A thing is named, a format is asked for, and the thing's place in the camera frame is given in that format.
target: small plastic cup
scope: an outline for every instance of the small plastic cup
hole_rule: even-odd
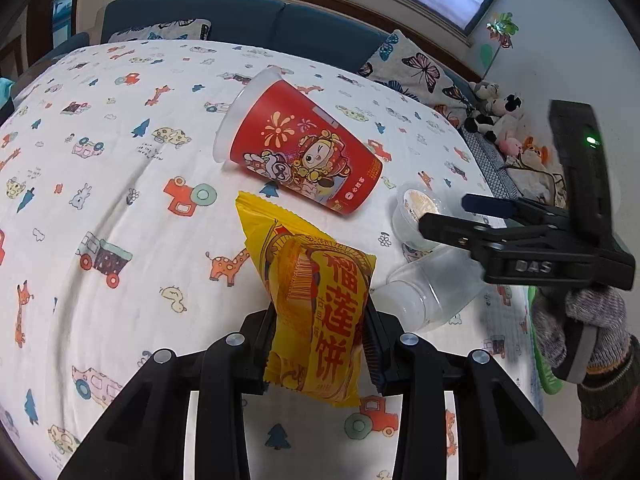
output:
[[[382,162],[277,68],[260,72],[229,107],[213,158],[232,160],[341,214],[360,206],[382,173]]]
[[[376,309],[396,316],[406,332],[434,330],[484,289],[482,267],[467,251],[443,246],[400,267],[371,293]]]
[[[409,182],[399,187],[398,205],[391,218],[396,237],[417,251],[433,251],[439,243],[425,240],[418,231],[418,221],[425,213],[447,215],[447,207],[423,184]]]

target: bed sheet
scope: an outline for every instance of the bed sheet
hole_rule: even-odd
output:
[[[228,106],[270,65],[384,161],[380,182],[349,217],[213,161]],[[463,139],[430,108],[336,68],[250,46],[91,46],[50,67],[16,101],[0,128],[0,416],[42,480],[57,478],[153,351],[201,351],[268,305],[247,262],[238,190],[375,254],[373,287],[418,256],[391,231],[397,186],[421,179],[452,210],[467,192],[490,193]],[[297,133],[312,127],[308,118],[292,124]],[[193,193],[211,187],[213,203]],[[540,405],[523,288],[487,286],[447,325],[421,335],[458,354],[486,348]],[[385,405],[366,367],[360,395],[359,410],[281,388],[246,397],[252,478],[390,478],[401,399]],[[453,412],[451,395],[447,405]],[[191,410],[186,478],[194,417]],[[353,424],[363,417],[376,421],[369,433]],[[393,431],[380,431],[381,420]],[[454,416],[450,427],[455,434]]]

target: yellow snack package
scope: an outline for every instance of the yellow snack package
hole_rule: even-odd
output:
[[[241,191],[246,248],[276,307],[264,380],[334,406],[358,406],[362,319],[376,257]]]

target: silver bolt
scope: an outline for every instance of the silver bolt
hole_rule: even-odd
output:
[[[411,332],[405,332],[400,336],[400,342],[403,345],[407,345],[407,346],[417,345],[419,340],[420,338],[417,335],[412,334]]]
[[[240,346],[244,343],[244,336],[239,332],[233,332],[226,336],[225,342],[229,346]]]
[[[471,354],[473,360],[481,365],[485,365],[489,362],[489,354],[484,350],[476,350]]]
[[[168,350],[158,350],[154,354],[154,361],[158,364],[163,364],[171,359],[171,352]]]

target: gloved hand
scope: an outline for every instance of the gloved hand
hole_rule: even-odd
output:
[[[538,347],[552,368],[559,367],[566,358],[562,314],[599,327],[588,374],[615,370],[628,355],[625,301],[615,288],[583,288],[567,293],[539,288],[531,311]]]

